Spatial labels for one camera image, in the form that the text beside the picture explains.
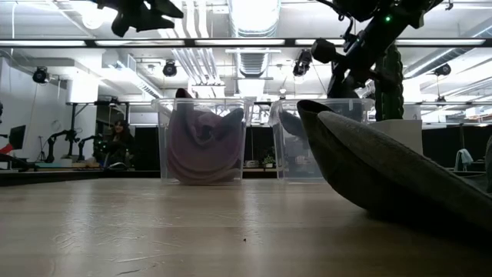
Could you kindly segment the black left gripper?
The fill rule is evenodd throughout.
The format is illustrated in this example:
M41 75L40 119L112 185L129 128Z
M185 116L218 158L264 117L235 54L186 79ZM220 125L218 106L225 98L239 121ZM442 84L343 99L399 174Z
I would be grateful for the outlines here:
M151 15L151 10L171 18L184 17L181 9L171 0L148 0L151 10L144 0L95 0L95 3L98 9L110 8L117 12L111 30L118 37L124 37L130 27L137 32L175 27L174 22Z

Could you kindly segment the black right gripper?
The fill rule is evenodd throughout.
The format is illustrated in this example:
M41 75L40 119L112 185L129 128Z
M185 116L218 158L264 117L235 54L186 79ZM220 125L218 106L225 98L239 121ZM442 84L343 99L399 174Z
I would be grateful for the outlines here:
M388 82L388 74L371 67L384 56L388 43L355 42L349 51L342 55L337 53L335 44L327 41L330 46L330 58L334 63L331 83L328 87L329 98L357 98L355 90L363 88L368 79ZM364 104L360 101L349 100L344 109L344 116L357 122L364 120Z

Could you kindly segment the green cactus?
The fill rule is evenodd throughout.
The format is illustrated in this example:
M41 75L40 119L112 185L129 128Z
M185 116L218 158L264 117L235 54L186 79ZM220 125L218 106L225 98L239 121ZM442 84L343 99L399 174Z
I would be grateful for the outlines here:
M388 80L376 80L375 108L376 120L402 119L404 114L403 64L401 54L395 44L390 45L383 57L375 63L375 71L388 77Z

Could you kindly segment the white hexagonal plant pot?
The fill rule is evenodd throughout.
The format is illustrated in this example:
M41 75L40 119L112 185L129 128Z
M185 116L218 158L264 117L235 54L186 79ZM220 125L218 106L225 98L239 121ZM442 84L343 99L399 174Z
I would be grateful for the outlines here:
M422 121L390 119L370 124L371 127L406 145L419 154L423 154Z

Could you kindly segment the black beam with light strips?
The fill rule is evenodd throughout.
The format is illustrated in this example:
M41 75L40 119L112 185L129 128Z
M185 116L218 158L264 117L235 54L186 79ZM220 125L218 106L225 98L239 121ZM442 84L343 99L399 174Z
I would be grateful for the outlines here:
M313 38L0 39L0 48L300 48ZM492 48L492 38L400 38L405 48Z

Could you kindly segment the clear plastic bin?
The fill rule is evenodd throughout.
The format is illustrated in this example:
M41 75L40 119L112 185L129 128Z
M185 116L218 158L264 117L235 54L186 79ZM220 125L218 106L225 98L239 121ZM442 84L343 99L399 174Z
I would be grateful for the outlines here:
M373 100L319 98L317 102L344 116L344 109L347 107L349 100L360 101L364 104L364 120L362 123L367 124L370 113L374 110ZM297 103L297 99L284 99L271 105L268 124L273 130L278 178L289 183L323 181L323 176L317 166L308 141L302 142L299 138L290 135L281 124L279 114L283 111L300 118Z
M152 108L157 112L158 115L158 139L159 139L159 151L160 151L160 166L161 166L161 179L166 183L181 183L179 182L167 168L167 133L168 126L171 117L171 113L176 106L176 98L161 98L156 99L151 103ZM244 147L245 147L245 135L246 128L251 123L251 109L252 104L248 100L240 98L193 98L191 102L194 105L195 111L203 112L213 112L216 115L225 116L229 112L236 108L244 109L244 119L243 119L243 136L242 136L242 146L239 152L239 159L241 160L241 173L232 182L220 182L220 183L207 183L200 185L213 185L213 184L226 184L235 183L242 179L243 173L243 163L244 163ZM214 170L222 169L226 165L232 163L220 163L215 162L211 155L206 155L203 150L200 150L200 154L197 158L197 168L198 170Z

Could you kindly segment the small green potted plant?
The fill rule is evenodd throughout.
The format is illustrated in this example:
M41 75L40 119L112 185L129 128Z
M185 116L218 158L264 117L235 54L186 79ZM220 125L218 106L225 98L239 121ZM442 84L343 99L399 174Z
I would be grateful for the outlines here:
M276 165L276 156L273 149L265 150L260 157L259 164L262 168L272 169Z

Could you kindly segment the ceiling vent grille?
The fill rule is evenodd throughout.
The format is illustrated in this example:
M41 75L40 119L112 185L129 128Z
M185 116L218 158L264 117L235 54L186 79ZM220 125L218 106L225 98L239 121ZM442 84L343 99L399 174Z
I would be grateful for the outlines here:
M237 54L239 72L246 78L261 77L268 65L269 55L266 53Z

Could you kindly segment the light blue cloth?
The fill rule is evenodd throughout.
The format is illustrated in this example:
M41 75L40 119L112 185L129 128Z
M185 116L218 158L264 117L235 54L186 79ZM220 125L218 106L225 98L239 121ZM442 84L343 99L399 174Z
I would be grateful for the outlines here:
M457 151L454 170L455 171L467 171L467 167L474 162L471 154L466 149L460 149Z

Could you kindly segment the person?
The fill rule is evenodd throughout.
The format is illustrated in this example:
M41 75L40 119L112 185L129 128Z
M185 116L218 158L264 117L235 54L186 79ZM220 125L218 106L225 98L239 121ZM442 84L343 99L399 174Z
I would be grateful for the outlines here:
M134 157L135 138L128 123L118 120L112 127L110 139L104 142L101 165L105 169L129 169Z

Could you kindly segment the black computer monitor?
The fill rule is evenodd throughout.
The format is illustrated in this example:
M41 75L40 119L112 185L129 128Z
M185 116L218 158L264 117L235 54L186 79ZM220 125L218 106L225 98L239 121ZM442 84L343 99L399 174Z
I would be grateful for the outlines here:
M8 142L9 145L12 146L13 150L22 149L24 138L25 138L25 132L26 132L26 125L20 125L11 128L8 136Z

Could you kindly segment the silver round ventilation duct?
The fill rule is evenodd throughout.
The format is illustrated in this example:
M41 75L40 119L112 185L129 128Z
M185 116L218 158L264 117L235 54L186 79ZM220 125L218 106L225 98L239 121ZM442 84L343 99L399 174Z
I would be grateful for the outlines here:
M232 37L276 36L281 0L228 0L228 10Z

